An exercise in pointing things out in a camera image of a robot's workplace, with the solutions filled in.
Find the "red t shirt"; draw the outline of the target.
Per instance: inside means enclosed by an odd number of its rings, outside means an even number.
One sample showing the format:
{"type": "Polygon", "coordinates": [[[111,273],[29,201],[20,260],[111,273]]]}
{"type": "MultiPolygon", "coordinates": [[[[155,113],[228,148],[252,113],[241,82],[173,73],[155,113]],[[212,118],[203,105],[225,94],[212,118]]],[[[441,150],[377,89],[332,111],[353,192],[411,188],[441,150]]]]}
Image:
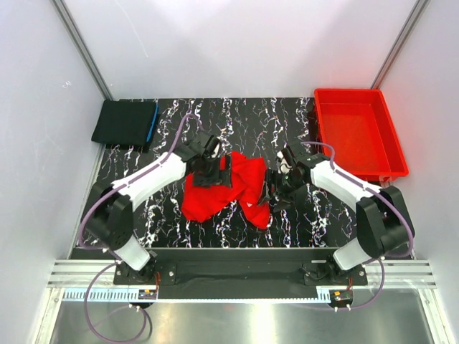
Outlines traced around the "red t shirt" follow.
{"type": "Polygon", "coordinates": [[[231,186],[216,185],[209,188],[194,185],[195,173],[186,177],[181,211],[186,219],[200,223],[233,201],[237,201],[247,221],[265,230],[270,222],[270,207],[258,201],[267,167],[263,158],[248,158],[231,152],[231,186]]]}

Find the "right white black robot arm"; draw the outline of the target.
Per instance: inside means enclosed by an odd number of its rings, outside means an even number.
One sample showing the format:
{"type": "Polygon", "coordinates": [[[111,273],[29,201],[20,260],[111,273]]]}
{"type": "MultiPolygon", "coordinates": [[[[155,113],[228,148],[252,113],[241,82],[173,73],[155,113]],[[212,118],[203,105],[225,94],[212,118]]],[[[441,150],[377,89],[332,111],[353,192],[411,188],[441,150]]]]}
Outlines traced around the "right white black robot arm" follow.
{"type": "Polygon", "coordinates": [[[357,267],[392,257],[402,245],[410,255],[415,230],[398,188],[363,181],[335,164],[333,156],[309,153],[302,145],[286,146],[277,159],[277,169],[265,172],[260,205],[276,197],[275,210],[286,209],[295,203],[301,188],[312,185],[338,198],[356,215],[356,238],[334,251],[315,272],[305,271],[306,279],[341,284],[350,280],[357,267]]]}

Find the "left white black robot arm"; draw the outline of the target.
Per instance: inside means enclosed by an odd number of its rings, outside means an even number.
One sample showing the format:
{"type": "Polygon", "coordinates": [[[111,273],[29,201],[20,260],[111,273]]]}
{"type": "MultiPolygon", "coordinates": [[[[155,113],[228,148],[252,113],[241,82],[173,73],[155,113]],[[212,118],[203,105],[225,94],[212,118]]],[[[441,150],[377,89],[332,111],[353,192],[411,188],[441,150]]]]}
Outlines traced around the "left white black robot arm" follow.
{"type": "Polygon", "coordinates": [[[120,264],[119,272],[138,284],[157,277],[156,257],[134,235],[135,210],[166,186],[192,176],[193,186],[208,189],[232,185],[231,155],[221,154],[221,142],[203,130],[185,143],[175,141],[145,168],[110,184],[95,183],[85,205],[81,231],[94,236],[120,264]]]}

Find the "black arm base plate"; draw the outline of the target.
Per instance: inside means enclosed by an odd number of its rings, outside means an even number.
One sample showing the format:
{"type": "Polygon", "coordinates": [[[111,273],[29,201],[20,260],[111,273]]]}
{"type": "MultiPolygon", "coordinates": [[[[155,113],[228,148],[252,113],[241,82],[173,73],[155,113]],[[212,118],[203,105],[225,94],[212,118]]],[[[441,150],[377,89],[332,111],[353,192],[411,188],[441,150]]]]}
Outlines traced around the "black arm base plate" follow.
{"type": "Polygon", "coordinates": [[[378,290],[400,277],[399,262],[373,261],[341,272],[331,249],[156,249],[139,271],[112,268],[117,287],[158,288],[167,302],[327,303],[331,290],[378,290]]]}

